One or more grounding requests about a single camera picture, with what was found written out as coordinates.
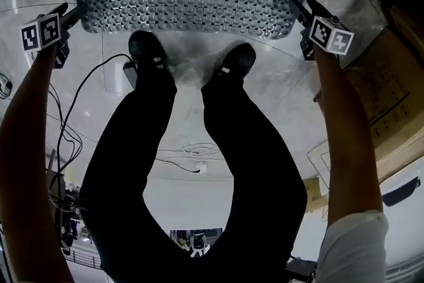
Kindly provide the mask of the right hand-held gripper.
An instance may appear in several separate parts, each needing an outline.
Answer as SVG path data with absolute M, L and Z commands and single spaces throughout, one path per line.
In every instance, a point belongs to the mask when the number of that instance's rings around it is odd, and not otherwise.
M 354 38 L 340 21 L 330 19 L 332 14 L 318 1 L 307 0 L 311 13 L 298 0 L 290 0 L 290 11 L 304 26 L 301 31 L 301 51 L 305 60 L 314 60 L 313 45 L 336 56 L 346 56 Z

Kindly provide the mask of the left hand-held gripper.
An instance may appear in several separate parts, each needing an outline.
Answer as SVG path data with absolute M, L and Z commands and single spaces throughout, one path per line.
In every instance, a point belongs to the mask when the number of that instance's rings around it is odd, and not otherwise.
M 21 27 L 21 43 L 25 53 L 40 52 L 57 44 L 56 69 L 62 69 L 70 53 L 68 39 L 72 28 L 84 15 L 85 5 L 80 4 L 68 13 L 68 2 L 64 2 Z

